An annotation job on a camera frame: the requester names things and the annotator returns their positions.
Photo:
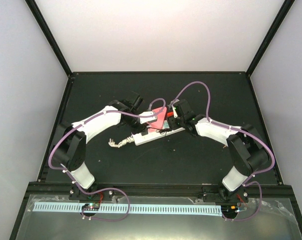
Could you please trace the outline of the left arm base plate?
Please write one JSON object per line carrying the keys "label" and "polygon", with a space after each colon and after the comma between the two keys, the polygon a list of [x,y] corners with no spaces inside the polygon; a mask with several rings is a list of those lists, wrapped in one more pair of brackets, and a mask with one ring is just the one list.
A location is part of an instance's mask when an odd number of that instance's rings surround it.
{"label": "left arm base plate", "polygon": [[73,186],[70,190],[69,200],[76,200],[82,203],[80,213],[83,212],[83,215],[92,217],[100,210],[103,200],[110,200],[113,193],[113,190],[107,190],[94,194],[85,194],[77,186]]}

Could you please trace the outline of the white power strip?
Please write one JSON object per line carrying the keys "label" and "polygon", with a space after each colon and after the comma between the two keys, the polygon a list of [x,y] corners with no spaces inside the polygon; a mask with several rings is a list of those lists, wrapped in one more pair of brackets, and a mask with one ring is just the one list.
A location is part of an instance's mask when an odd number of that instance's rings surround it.
{"label": "white power strip", "polygon": [[[170,128],[167,120],[164,121],[164,125],[163,125],[162,129],[164,129],[164,128],[165,129]],[[179,129],[176,129],[176,130],[172,129],[172,131],[167,133],[167,135],[160,135],[159,133],[155,132],[155,128],[148,127],[148,134],[147,135],[142,136],[141,134],[136,134],[136,135],[132,135],[132,138],[134,140],[135,145],[139,146],[139,145],[146,144],[146,143],[149,143],[149,142],[157,140],[157,139],[161,139],[161,138],[166,137],[166,136],[170,136],[170,135],[175,134],[175,133],[182,132],[184,130],[185,130],[184,128],[179,128]]]}

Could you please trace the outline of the black plug with thin cable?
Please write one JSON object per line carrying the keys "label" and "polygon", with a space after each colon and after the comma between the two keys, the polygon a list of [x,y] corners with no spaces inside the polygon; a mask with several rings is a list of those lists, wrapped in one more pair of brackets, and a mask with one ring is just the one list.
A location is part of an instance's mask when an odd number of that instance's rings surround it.
{"label": "black plug with thin cable", "polygon": [[167,135],[168,132],[171,132],[171,131],[172,131],[172,129],[170,129],[170,128],[165,128],[165,129],[164,128],[163,129],[159,129],[159,128],[157,129],[156,128],[155,129],[156,133],[159,133],[160,135],[165,135],[165,136]]}

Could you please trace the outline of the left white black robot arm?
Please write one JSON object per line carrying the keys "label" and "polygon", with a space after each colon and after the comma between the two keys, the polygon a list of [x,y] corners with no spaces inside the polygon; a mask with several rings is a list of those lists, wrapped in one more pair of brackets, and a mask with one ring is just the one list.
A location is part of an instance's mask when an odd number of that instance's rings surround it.
{"label": "left white black robot arm", "polygon": [[85,163],[88,143],[108,128],[120,123],[139,130],[146,116],[138,114],[143,98],[133,93],[132,98],[113,100],[99,112],[74,123],[62,123],[58,126],[53,140],[48,164],[55,170],[63,170],[81,187],[80,193],[86,199],[94,199],[98,187],[93,184],[95,177]]}

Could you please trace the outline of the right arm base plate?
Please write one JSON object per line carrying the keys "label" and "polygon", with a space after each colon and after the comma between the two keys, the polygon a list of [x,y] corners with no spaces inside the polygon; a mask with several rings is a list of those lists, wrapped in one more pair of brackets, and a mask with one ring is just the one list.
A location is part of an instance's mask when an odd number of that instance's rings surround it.
{"label": "right arm base plate", "polygon": [[237,188],[234,191],[229,191],[222,184],[211,184],[204,185],[202,187],[202,192],[198,195],[199,198],[202,198],[204,202],[213,202],[213,203],[227,203],[234,204],[244,201],[248,202],[248,197],[246,194],[246,189],[242,186]]}

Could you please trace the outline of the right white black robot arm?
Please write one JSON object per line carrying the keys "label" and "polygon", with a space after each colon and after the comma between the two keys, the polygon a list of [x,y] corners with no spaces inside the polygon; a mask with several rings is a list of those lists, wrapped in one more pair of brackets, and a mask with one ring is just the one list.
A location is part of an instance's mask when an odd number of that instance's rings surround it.
{"label": "right white black robot arm", "polygon": [[253,126],[227,126],[205,115],[196,115],[184,99],[172,101],[169,108],[173,110],[168,120],[172,129],[181,127],[194,136],[210,138],[228,147],[233,165],[217,188],[223,202],[231,201],[240,186],[270,160],[270,153]]}

